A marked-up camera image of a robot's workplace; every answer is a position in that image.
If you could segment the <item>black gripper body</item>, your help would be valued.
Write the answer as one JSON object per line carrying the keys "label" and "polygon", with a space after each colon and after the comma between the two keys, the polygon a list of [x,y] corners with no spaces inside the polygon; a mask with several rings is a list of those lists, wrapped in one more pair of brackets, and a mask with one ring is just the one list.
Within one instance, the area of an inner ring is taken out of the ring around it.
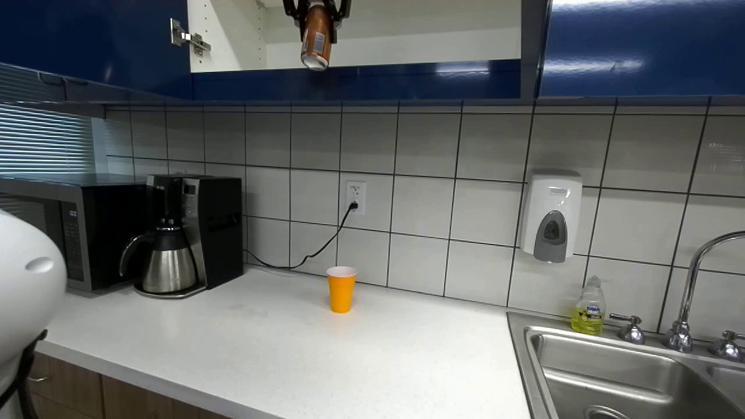
{"label": "black gripper body", "polygon": [[323,10],[333,21],[351,14],[351,0],[282,0],[284,14],[301,21],[312,10]]}

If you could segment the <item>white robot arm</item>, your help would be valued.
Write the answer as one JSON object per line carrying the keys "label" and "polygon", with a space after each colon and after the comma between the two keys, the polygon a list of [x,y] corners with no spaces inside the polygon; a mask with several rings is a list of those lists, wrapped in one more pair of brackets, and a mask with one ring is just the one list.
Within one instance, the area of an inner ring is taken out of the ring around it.
{"label": "white robot arm", "polygon": [[[185,0],[0,0],[1,102],[191,97]],[[34,345],[64,293],[57,245],[0,213],[0,419],[33,419]]]}

